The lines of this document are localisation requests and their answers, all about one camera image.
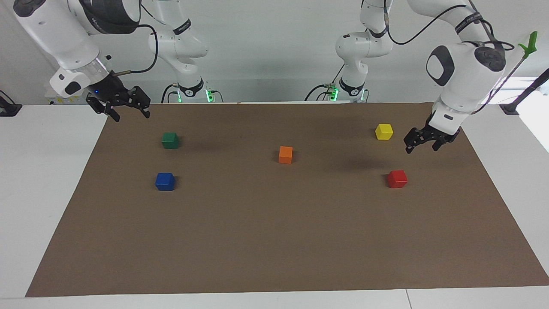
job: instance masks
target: blue cube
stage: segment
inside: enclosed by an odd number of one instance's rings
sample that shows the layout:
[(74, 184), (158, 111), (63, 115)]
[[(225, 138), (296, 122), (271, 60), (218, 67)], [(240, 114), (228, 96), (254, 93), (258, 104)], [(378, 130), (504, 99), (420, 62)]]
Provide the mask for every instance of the blue cube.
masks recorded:
[(159, 191), (173, 191), (175, 187), (175, 177), (172, 173), (158, 173), (154, 185)]

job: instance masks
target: yellow cube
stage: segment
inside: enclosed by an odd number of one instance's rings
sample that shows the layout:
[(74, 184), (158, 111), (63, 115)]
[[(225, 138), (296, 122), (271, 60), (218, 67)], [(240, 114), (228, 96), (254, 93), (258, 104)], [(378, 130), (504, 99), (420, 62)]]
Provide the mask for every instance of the yellow cube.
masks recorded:
[(388, 141), (393, 136), (393, 127), (390, 124), (379, 124), (376, 129), (376, 137), (380, 141)]

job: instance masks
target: black stand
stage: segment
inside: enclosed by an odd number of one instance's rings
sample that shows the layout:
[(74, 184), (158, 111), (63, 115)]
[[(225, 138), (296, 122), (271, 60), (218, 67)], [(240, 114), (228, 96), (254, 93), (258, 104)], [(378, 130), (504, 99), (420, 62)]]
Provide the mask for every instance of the black stand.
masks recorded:
[(500, 104), (501, 109), (507, 115), (518, 116), (517, 106), (528, 97), (534, 90), (543, 85), (547, 80), (549, 80), (549, 69), (545, 70), (540, 77), (538, 77), (528, 88), (526, 88), (523, 93), (518, 96), (513, 103), (509, 104)]
[(514, 116), (519, 116), (517, 112), (517, 106), (518, 104), (515, 104), (514, 102), (509, 104), (500, 104), (502, 111), (506, 115), (514, 115)]
[(23, 105), (10, 104), (4, 100), (3, 97), (0, 97), (0, 108), (4, 110), (4, 112), (0, 112), (0, 117), (13, 117), (19, 113), (21, 107), (23, 107)]

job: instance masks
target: red cube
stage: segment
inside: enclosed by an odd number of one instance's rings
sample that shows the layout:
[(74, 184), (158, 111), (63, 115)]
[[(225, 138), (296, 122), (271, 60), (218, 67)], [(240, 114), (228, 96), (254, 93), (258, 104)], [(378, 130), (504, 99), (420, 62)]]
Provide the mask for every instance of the red cube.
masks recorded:
[(387, 176), (387, 183), (392, 189), (404, 187), (408, 183), (408, 178), (403, 170), (393, 170)]

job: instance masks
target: black cable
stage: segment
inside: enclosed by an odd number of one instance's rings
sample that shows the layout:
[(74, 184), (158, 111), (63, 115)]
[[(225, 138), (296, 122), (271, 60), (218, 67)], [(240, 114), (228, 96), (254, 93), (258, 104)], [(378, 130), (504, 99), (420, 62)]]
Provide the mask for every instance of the black cable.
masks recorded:
[(507, 46), (510, 46), (510, 48), (504, 48), (503, 50), (508, 52), (508, 51), (512, 51), (515, 46), (509, 42), (505, 42), (505, 41), (500, 41), (500, 40), (494, 40), (494, 41), (486, 41), (486, 42), (483, 42), (484, 44), (501, 44), (501, 45), (507, 45)]
[(318, 101), (320, 99), (320, 96), (324, 95), (324, 97), (322, 98), (322, 100), (324, 101), (324, 99), (326, 98), (326, 95), (329, 95), (330, 92), (326, 91), (326, 92), (323, 92), (321, 94), (318, 95), (318, 97), (316, 97), (316, 100)]
[(154, 48), (155, 48), (155, 50), (154, 50), (154, 60), (153, 60), (153, 63), (148, 68), (146, 68), (144, 70), (138, 70), (138, 71), (130, 70), (131, 74), (145, 73), (145, 72), (150, 71), (154, 67), (154, 65), (156, 64), (156, 60), (158, 60), (158, 35), (156, 34), (156, 30), (154, 30), (154, 28), (151, 25), (147, 25), (147, 24), (142, 24), (142, 25), (137, 26), (137, 28), (143, 28), (143, 27), (150, 28), (153, 31)]
[(172, 92), (168, 93), (168, 103), (170, 103), (170, 96), (171, 95), (179, 95), (179, 94), (177, 93), (177, 91), (172, 91)]
[(368, 91), (368, 95), (366, 96), (366, 100), (364, 101), (364, 103), (368, 103), (368, 98), (370, 97), (370, 90), (364, 89), (364, 91)]
[(219, 93), (219, 96), (221, 97), (221, 103), (225, 103), (225, 100), (223, 100), (223, 95), (219, 92), (219, 90), (212, 90), (211, 93)]
[(162, 93), (162, 100), (160, 100), (160, 104), (164, 103), (164, 99), (166, 98), (166, 93), (168, 93), (168, 89), (172, 87), (173, 87), (173, 84), (170, 84), (168, 87), (166, 87), (166, 89), (164, 89), (164, 93)]
[[(383, 6), (386, 8), (387, 7), (387, 0), (384, 0), (383, 2)], [(431, 22), (429, 24), (427, 24), (427, 26), (423, 27), (422, 30), (420, 30), (416, 35), (414, 35), (411, 39), (409, 39), (408, 41), (406, 42), (397, 42), (393, 39), (393, 36), (391, 35), (391, 30), (390, 30), (390, 27), (389, 25), (387, 25), (387, 33), (389, 34), (389, 38), (391, 38), (391, 41), (393, 41), (394, 44), (397, 44), (397, 45), (406, 45), (410, 42), (412, 42), (413, 40), (416, 39), (416, 37), (418, 37), (420, 34), (422, 34), (428, 27), (430, 27), (437, 19), (439, 19), (442, 15), (448, 13), (449, 11), (453, 10), (453, 9), (457, 9), (457, 8), (465, 8), (467, 7), (465, 4), (459, 4), (459, 5), (455, 5), (453, 7), (450, 7), (450, 8), (447, 8), (446, 10), (444, 10), (444, 12), (440, 13), (437, 17), (435, 17), (433, 20), (431, 20)]]
[(494, 35), (494, 27), (492, 27), (492, 24), (490, 24), (486, 19), (481, 19), (480, 21), (482, 23), (488, 25), (488, 27), (490, 28), (490, 34), (492, 34), (492, 36), (495, 36)]
[(488, 94), (488, 98), (486, 99), (486, 102), (484, 102), (484, 104), (482, 104), (482, 106), (479, 109), (472, 112), (471, 115), (475, 115), (476, 113), (482, 111), (486, 107), (486, 105), (488, 105), (488, 103), (490, 103), (490, 101), (492, 101), (492, 99), (494, 98), (494, 90), (495, 90), (495, 86), (494, 86), (494, 89), (492, 89), (490, 91), (490, 94)]
[(1, 93), (2, 93), (3, 95), (5, 95), (5, 97), (6, 97), (6, 98), (8, 98), (8, 99), (9, 99), (9, 100), (10, 100), (10, 101), (12, 102), (12, 104), (13, 104), (13, 105), (15, 105), (15, 101), (13, 101), (13, 99), (12, 99), (12, 98), (10, 98), (10, 97), (8, 96), (8, 94), (7, 94), (7, 93), (5, 93), (5, 92), (4, 92), (4, 91), (2, 91), (2, 90), (0, 90), (0, 92), (1, 92)]
[(305, 100), (304, 100), (304, 101), (307, 101), (307, 100), (309, 99), (309, 97), (311, 96), (311, 94), (312, 94), (315, 90), (317, 90), (317, 89), (319, 89), (319, 88), (322, 88), (322, 87), (325, 87), (325, 86), (324, 86), (324, 85), (318, 85), (318, 86), (314, 87), (311, 91), (309, 91), (309, 94), (305, 97)]
[[(97, 20), (100, 20), (106, 24), (113, 24), (111, 23), (110, 21), (106, 21), (96, 15), (93, 16), (93, 18), (97, 19)], [(115, 73), (114, 75), (115, 76), (121, 76), (121, 75), (127, 75), (127, 74), (134, 74), (134, 73), (145, 73), (145, 72), (148, 72), (150, 71), (154, 65), (156, 64), (156, 60), (158, 60), (158, 35), (156, 35), (156, 30), (154, 30), (154, 28), (151, 26), (151, 25), (147, 25), (147, 24), (142, 24), (142, 25), (137, 25), (137, 26), (134, 26), (134, 25), (119, 25), (119, 24), (114, 24), (118, 27), (125, 27), (125, 28), (150, 28), (152, 31), (153, 31), (153, 35), (154, 35), (154, 41), (155, 41), (155, 52), (154, 52), (154, 60), (153, 60), (153, 64), (151, 64), (148, 68), (144, 69), (144, 70), (137, 70), (137, 71), (133, 71), (133, 70), (128, 70), (128, 71), (122, 71), (122, 72), (119, 72), (119, 73)]]
[(147, 10), (147, 8), (143, 5), (143, 3), (141, 3), (139, 6), (141, 6), (145, 12), (147, 12), (147, 14), (149, 14), (150, 17), (152, 17), (154, 20), (156, 20), (156, 18), (154, 18), (154, 16), (149, 12), (149, 10)]
[(335, 75), (334, 79), (332, 80), (332, 84), (335, 83), (335, 80), (338, 78), (339, 73), (341, 73), (341, 70), (343, 70), (343, 67), (345, 67), (345, 63), (343, 63), (343, 64), (341, 65), (341, 68), (339, 68), (338, 73)]
[(471, 43), (471, 44), (475, 45), (476, 47), (480, 47), (479, 42), (474, 42), (474, 41), (463, 41), (462, 43)]

